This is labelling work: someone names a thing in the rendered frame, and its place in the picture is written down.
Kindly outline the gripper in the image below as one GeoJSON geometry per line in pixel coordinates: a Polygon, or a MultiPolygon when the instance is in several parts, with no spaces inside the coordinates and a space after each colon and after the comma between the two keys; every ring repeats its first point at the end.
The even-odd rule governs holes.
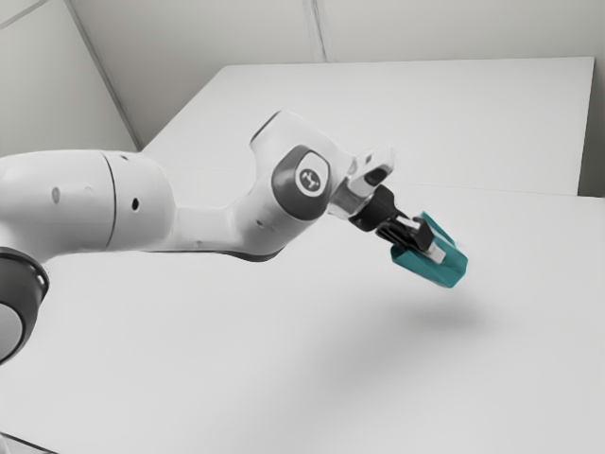
{"type": "Polygon", "coordinates": [[[436,245],[434,233],[426,219],[397,215],[392,191],[380,184],[371,199],[352,216],[352,224],[363,232],[376,230],[379,237],[391,244],[421,253],[434,263],[441,263],[446,253],[436,245]]]}

